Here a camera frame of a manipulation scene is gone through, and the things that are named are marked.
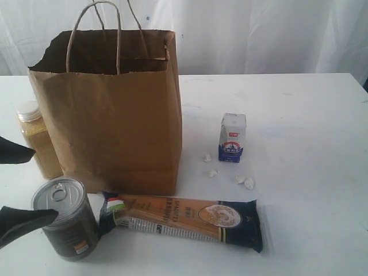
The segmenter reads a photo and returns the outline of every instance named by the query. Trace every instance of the spaghetti package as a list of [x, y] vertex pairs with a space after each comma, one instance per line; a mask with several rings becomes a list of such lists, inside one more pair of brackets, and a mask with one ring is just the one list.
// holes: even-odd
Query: spaghetti package
[[263, 249], [256, 201], [229, 202], [104, 192], [99, 235], [116, 226]]

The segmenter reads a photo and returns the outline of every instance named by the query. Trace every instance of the paper bag handle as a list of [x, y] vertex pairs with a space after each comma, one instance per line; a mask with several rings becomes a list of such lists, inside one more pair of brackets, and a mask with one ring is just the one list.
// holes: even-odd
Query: paper bag handle
[[[141, 35], [141, 38], [142, 38], [142, 42], [143, 42], [143, 47], [144, 47], [144, 50], [145, 50], [145, 55], [147, 58], [149, 58], [148, 56], [148, 51], [147, 51], [147, 46], [145, 44], [145, 39], [144, 39], [144, 36], [143, 36], [143, 31], [142, 31], [142, 27], [141, 25], [139, 24], [138, 22], [138, 19], [136, 17], [136, 15], [134, 14], [134, 11], [132, 9], [132, 6], [131, 6], [131, 3], [129, 0], [127, 0], [128, 2], [128, 5], [129, 5], [129, 9], [131, 10], [131, 13], [135, 19], [135, 21], [137, 22], [138, 24], [138, 28], [139, 28], [139, 32], [140, 32], [140, 35]], [[71, 52], [71, 46], [73, 44], [73, 40], [74, 40], [74, 37], [75, 37], [75, 33], [76, 33], [76, 30], [78, 28], [78, 25], [82, 19], [82, 17], [84, 16], [84, 14], [87, 12], [87, 10], [94, 6], [95, 7], [95, 10], [97, 12], [97, 9], [96, 9], [96, 4], [98, 3], [107, 3], [107, 4], [110, 4], [112, 6], [114, 6], [114, 8], [116, 9], [116, 16], [117, 16], [117, 21], [118, 21], [118, 29], [117, 29], [117, 52], [116, 52], [116, 70], [117, 70], [117, 75], [120, 75], [120, 48], [121, 48], [121, 40], [120, 40], [120, 36], [121, 36], [121, 22], [120, 22], [120, 13], [119, 13], [119, 9], [117, 8], [117, 6], [110, 2], [110, 1], [106, 1], [106, 0], [99, 0], [99, 1], [96, 1], [96, 2], [93, 2], [89, 5], [87, 5], [81, 12], [81, 14], [79, 15], [76, 23], [75, 23], [75, 26], [74, 26], [74, 29], [73, 31], [71, 32], [71, 35], [70, 35], [70, 38], [69, 38], [69, 43], [68, 43], [68, 48], [67, 48], [67, 56], [66, 56], [66, 72], [69, 73], [70, 72], [70, 52]], [[102, 23], [102, 20], [100, 19], [99, 17], [99, 20], [100, 20], [100, 23], [102, 25], [102, 29], [104, 30], [104, 25]]]

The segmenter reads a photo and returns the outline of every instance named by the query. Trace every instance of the glass jar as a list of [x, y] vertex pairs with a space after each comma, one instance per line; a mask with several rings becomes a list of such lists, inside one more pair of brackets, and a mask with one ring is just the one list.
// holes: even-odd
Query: glass jar
[[24, 102], [17, 114], [27, 145], [36, 151], [34, 159], [43, 177], [52, 179], [63, 175], [37, 102]]

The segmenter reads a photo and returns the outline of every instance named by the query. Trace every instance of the brown paper bag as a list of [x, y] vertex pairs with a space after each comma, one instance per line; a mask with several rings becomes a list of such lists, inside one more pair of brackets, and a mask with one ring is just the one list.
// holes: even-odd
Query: brown paper bag
[[119, 30], [76, 31], [96, 3], [29, 68], [64, 174], [91, 193], [173, 195], [182, 149], [175, 33], [120, 31], [118, 10]]

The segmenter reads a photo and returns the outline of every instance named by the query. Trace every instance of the white jar lid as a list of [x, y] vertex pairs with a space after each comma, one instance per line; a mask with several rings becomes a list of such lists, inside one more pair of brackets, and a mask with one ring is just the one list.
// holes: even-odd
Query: white jar lid
[[19, 120], [22, 122], [31, 122], [41, 118], [41, 111], [36, 101], [27, 101], [17, 108]]

